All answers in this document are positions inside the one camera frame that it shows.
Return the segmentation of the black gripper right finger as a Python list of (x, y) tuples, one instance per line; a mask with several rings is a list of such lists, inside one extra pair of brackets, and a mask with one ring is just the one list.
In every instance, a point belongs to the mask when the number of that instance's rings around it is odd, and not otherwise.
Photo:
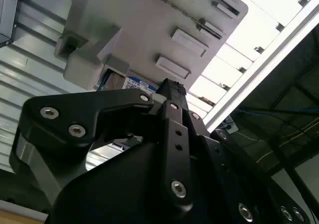
[(209, 133), (187, 105), (186, 90), (174, 83), (183, 111), (207, 211), (215, 224), (307, 224), (305, 211), (222, 129)]

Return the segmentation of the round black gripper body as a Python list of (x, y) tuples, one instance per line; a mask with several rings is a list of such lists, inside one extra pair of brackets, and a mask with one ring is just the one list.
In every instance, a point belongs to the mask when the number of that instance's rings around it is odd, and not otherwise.
[(51, 224), (232, 224), (206, 156), (145, 143), (71, 181), (50, 212)]

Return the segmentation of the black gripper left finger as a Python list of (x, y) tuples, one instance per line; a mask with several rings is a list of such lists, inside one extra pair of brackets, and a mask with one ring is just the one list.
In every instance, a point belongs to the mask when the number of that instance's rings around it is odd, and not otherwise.
[(71, 181), (140, 144), (189, 151), (174, 83), (166, 79), (157, 90), (163, 102), (140, 89), (31, 98), (22, 107), (10, 163), (54, 205)]

